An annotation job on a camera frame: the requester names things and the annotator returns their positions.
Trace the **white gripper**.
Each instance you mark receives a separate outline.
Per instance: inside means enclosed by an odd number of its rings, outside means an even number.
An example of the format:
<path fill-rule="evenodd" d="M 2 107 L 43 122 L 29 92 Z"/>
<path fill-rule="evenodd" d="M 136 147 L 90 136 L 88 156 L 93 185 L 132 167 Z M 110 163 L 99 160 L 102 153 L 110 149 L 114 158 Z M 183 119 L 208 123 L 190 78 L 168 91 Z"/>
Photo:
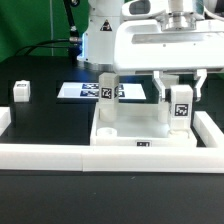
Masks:
<path fill-rule="evenodd" d="M 203 0 L 132 0 L 122 6 L 114 46 L 114 71 L 153 73 L 160 102 L 170 100 L 163 72 L 194 72 L 194 100 L 201 100 L 207 72 L 224 72 L 224 18 Z"/>

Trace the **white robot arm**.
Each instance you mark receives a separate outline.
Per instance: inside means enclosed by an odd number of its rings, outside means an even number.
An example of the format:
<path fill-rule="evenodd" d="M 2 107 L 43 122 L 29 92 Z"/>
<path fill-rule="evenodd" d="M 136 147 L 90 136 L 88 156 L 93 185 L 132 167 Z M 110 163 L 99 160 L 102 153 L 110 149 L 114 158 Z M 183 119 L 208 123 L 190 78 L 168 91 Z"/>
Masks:
<path fill-rule="evenodd" d="M 167 74 L 190 74 L 194 97 L 209 73 L 224 73 L 224 18 L 210 0 L 88 0 L 89 25 L 82 36 L 83 67 L 121 76 L 153 76 L 165 100 Z"/>

